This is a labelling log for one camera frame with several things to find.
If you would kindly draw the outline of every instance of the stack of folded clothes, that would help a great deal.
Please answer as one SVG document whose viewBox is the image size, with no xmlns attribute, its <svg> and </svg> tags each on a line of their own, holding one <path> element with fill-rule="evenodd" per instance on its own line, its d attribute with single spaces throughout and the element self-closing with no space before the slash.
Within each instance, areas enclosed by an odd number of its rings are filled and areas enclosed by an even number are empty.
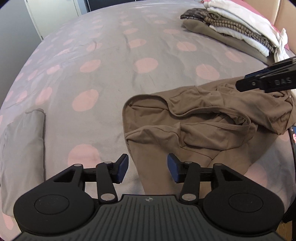
<svg viewBox="0 0 296 241">
<path fill-rule="evenodd" d="M 289 58 L 284 49 L 284 46 L 288 43 L 286 30 L 283 28 L 282 32 L 279 33 L 266 18 L 247 3 L 241 0 L 205 0 L 204 6 L 205 8 L 189 9 L 181 15 L 181 19 L 192 19 L 191 22 L 184 21 L 188 30 L 194 31 L 195 29 L 194 32 L 213 37 L 213 34 L 207 34 L 207 32 L 210 32 L 209 30 L 201 31 L 202 22 L 211 30 L 223 36 L 243 40 L 258 50 L 264 57 L 273 55 L 274 62 Z M 225 41 L 223 37 L 217 37 L 214 34 L 214 38 L 236 47 L 229 44 L 229 40 Z"/>
</svg>

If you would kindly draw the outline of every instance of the tan fabric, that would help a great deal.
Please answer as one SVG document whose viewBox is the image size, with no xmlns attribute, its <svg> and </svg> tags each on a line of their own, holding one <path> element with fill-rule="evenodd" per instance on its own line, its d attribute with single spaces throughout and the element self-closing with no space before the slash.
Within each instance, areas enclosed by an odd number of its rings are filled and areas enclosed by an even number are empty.
<svg viewBox="0 0 296 241">
<path fill-rule="evenodd" d="M 257 49 L 250 46 L 245 41 L 217 33 L 215 30 L 211 29 L 208 25 L 201 21 L 194 19 L 185 19 L 183 21 L 183 25 L 191 32 L 206 35 L 213 39 L 216 39 L 230 47 L 251 55 L 252 57 L 262 61 L 267 65 L 271 65 L 274 63 L 274 58 L 272 54 L 270 54 L 268 57 L 265 57 Z"/>
<path fill-rule="evenodd" d="M 170 176 L 168 153 L 202 167 L 224 163 L 244 174 L 278 134 L 295 123 L 290 91 L 241 93 L 232 85 L 238 79 L 127 101 L 123 108 L 126 144 L 146 194 L 179 193 L 182 185 Z M 209 186 L 201 187 L 201 195 L 208 191 Z"/>
</svg>

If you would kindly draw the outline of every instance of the pink polka dot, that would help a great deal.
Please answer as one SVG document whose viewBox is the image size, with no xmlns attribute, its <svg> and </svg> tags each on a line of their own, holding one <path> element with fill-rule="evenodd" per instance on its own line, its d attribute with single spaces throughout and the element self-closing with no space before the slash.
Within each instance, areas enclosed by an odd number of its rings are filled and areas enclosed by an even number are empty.
<svg viewBox="0 0 296 241">
<path fill-rule="evenodd" d="M 92 52 L 96 49 L 99 49 L 100 47 L 102 47 L 102 43 L 91 43 L 87 48 L 87 52 Z"/>
<path fill-rule="evenodd" d="M 72 102 L 75 111 L 90 110 L 98 100 L 99 93 L 96 90 L 88 90 L 80 93 Z"/>
<path fill-rule="evenodd" d="M 179 34 L 180 33 L 180 31 L 177 29 L 165 29 L 163 32 L 166 34 Z"/>
<path fill-rule="evenodd" d="M 99 28 L 102 28 L 102 27 L 103 27 L 103 25 L 97 25 L 97 26 L 92 27 L 91 30 L 99 29 Z"/>
<path fill-rule="evenodd" d="M 76 163 L 84 168 L 93 168 L 101 162 L 99 151 L 92 145 L 81 144 L 74 147 L 68 155 L 68 166 Z"/>
<path fill-rule="evenodd" d="M 16 77 L 15 82 L 19 81 L 23 75 L 24 75 L 24 73 L 20 73 L 20 74 Z"/>
<path fill-rule="evenodd" d="M 4 219 L 4 223 L 5 223 L 5 226 L 9 229 L 9 230 L 12 230 L 13 229 L 13 226 L 14 226 L 14 223 L 12 221 L 12 218 L 4 213 L 2 213 L 2 216 L 3 216 L 3 219 Z"/>
<path fill-rule="evenodd" d="M 128 35 L 128 34 L 133 34 L 133 33 L 137 32 L 137 31 L 138 31 L 137 28 L 130 28 L 130 29 L 125 30 L 123 33 Z"/>
<path fill-rule="evenodd" d="M 139 74 L 148 73 L 150 71 L 153 71 L 158 66 L 158 62 L 154 58 L 143 58 L 138 60 L 135 63 L 136 71 Z"/>
<path fill-rule="evenodd" d="M 101 21 L 102 21 L 101 19 L 98 19 L 98 20 L 93 21 L 92 23 L 99 23 Z"/>
<path fill-rule="evenodd" d="M 28 76 L 28 81 L 30 81 L 31 79 L 33 79 L 38 73 L 38 70 L 34 70 L 29 76 Z"/>
<path fill-rule="evenodd" d="M 279 139 L 281 139 L 282 141 L 289 141 L 290 140 L 290 136 L 288 131 L 286 131 L 283 135 L 279 136 Z"/>
<path fill-rule="evenodd" d="M 52 42 L 56 41 L 59 37 L 55 37 L 52 39 Z"/>
<path fill-rule="evenodd" d="M 39 49 L 35 49 L 34 52 L 32 53 L 32 55 L 36 54 L 38 51 L 39 51 Z"/>
<path fill-rule="evenodd" d="M 127 26 L 130 25 L 133 21 L 125 21 L 125 22 L 121 22 L 120 25 L 121 26 Z"/>
<path fill-rule="evenodd" d="M 57 72 L 57 71 L 60 70 L 60 69 L 61 69 L 60 65 L 57 64 L 57 65 L 55 65 L 55 66 L 49 68 L 49 69 L 46 71 L 46 73 L 47 73 L 47 74 L 53 74 L 53 73 Z"/>
<path fill-rule="evenodd" d="M 17 103 L 20 103 L 22 102 L 26 97 L 27 97 L 27 91 L 24 91 L 22 92 L 20 95 L 19 95 L 19 98 L 17 99 Z"/>
<path fill-rule="evenodd" d="M 43 89 L 38 97 L 36 98 L 35 104 L 41 105 L 44 104 L 51 96 L 52 94 L 52 88 L 47 87 L 46 89 Z"/>
<path fill-rule="evenodd" d="M 251 165 L 244 176 L 260 184 L 263 187 L 267 187 L 267 173 L 263 166 L 258 163 L 254 163 L 253 165 Z"/>
<path fill-rule="evenodd" d="M 189 52 L 196 51 L 197 49 L 194 44 L 189 42 L 178 42 L 177 47 L 181 51 L 189 51 Z"/>
<path fill-rule="evenodd" d="M 49 46 L 45 49 L 45 51 L 50 50 L 53 46 L 54 46 L 53 44 L 52 44 L 52 45 L 49 45 Z"/>
<path fill-rule="evenodd" d="M 225 53 L 225 55 L 227 56 L 227 58 L 231 59 L 234 62 L 237 62 L 237 63 L 241 63 L 242 62 L 242 59 L 238 56 L 238 54 L 235 54 L 235 53 L 233 53 L 231 51 L 227 51 Z"/>
<path fill-rule="evenodd" d="M 73 40 L 74 40 L 74 39 L 69 39 L 69 40 L 67 40 L 66 42 L 64 42 L 63 45 L 65 46 L 65 45 L 67 45 L 67 44 L 70 44 L 70 43 L 72 43 Z"/>
<path fill-rule="evenodd" d="M 135 39 L 135 40 L 130 41 L 128 43 L 128 45 L 132 49 L 132 48 L 143 46 L 144 44 L 146 44 L 146 42 L 147 41 L 144 39 Z"/>
<path fill-rule="evenodd" d="M 10 91 L 8 94 L 7 94 L 7 96 L 6 96 L 6 98 L 5 98 L 5 102 L 7 102 L 7 101 L 9 101 L 9 99 L 11 98 L 11 96 L 12 96 L 12 94 L 13 94 L 13 91 Z"/>
<path fill-rule="evenodd" d="M 148 17 L 148 18 L 156 18 L 157 15 L 155 15 L 155 14 L 149 14 L 149 15 L 147 15 L 147 17 Z"/>
<path fill-rule="evenodd" d="M 196 74 L 205 80 L 218 80 L 219 72 L 211 65 L 201 64 L 196 67 Z"/>
<path fill-rule="evenodd" d="M 39 59 L 39 60 L 37 61 L 37 63 L 41 63 L 43 60 L 45 60 L 45 58 L 46 58 L 46 56 L 43 56 L 41 59 Z"/>
<path fill-rule="evenodd" d="M 28 59 L 24 66 L 28 66 L 32 62 L 32 59 Z"/>
<path fill-rule="evenodd" d="M 70 52 L 70 48 L 68 48 L 68 49 L 64 49 L 64 50 L 62 50 L 61 52 L 59 52 L 59 53 L 57 54 L 57 56 L 62 55 L 62 54 L 65 54 L 65 53 L 69 53 L 69 52 Z"/>
<path fill-rule="evenodd" d="M 89 38 L 90 39 L 96 39 L 96 38 L 98 38 L 100 36 L 101 36 L 101 33 L 97 33 L 97 34 L 94 34 L 94 35 L 90 36 Z"/>
<path fill-rule="evenodd" d="M 80 72 L 89 73 L 96 70 L 101 65 L 101 61 L 99 59 L 91 60 L 89 62 L 84 63 L 80 67 Z"/>
<path fill-rule="evenodd" d="M 156 23 L 156 24 L 166 24 L 166 21 L 156 20 L 156 21 L 154 21 L 154 23 Z"/>
</svg>

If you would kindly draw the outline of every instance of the pillow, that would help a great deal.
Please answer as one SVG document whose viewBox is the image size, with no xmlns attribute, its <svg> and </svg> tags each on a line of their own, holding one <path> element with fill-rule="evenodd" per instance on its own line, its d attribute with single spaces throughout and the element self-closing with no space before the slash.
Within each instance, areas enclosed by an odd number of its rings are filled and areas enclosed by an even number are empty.
<svg viewBox="0 0 296 241">
<path fill-rule="evenodd" d="M 43 127 L 43 110 L 33 110 L 18 116 L 0 137 L 0 193 L 8 216 L 21 195 L 44 182 Z"/>
</svg>

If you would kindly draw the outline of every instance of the bed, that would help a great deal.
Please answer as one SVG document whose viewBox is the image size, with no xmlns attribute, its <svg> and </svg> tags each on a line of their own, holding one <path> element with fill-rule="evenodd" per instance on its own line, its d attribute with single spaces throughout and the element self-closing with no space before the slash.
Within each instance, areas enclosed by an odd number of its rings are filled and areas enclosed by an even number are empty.
<svg viewBox="0 0 296 241">
<path fill-rule="evenodd" d="M 243 76 L 265 67 L 259 60 L 187 31 L 180 15 L 202 7 L 194 0 L 150 0 L 111 6 L 80 16 L 51 33 L 15 79 L 0 110 L 0 135 L 21 113 L 42 108 L 46 179 L 75 163 L 84 168 L 128 153 L 122 107 L 132 96 Z M 285 209 L 296 193 L 288 133 L 279 136 L 246 176 L 280 196 Z M 144 194 L 133 161 L 120 197 Z M 96 185 L 86 192 L 96 197 Z M 0 215 L 0 236 L 20 230 Z"/>
</svg>

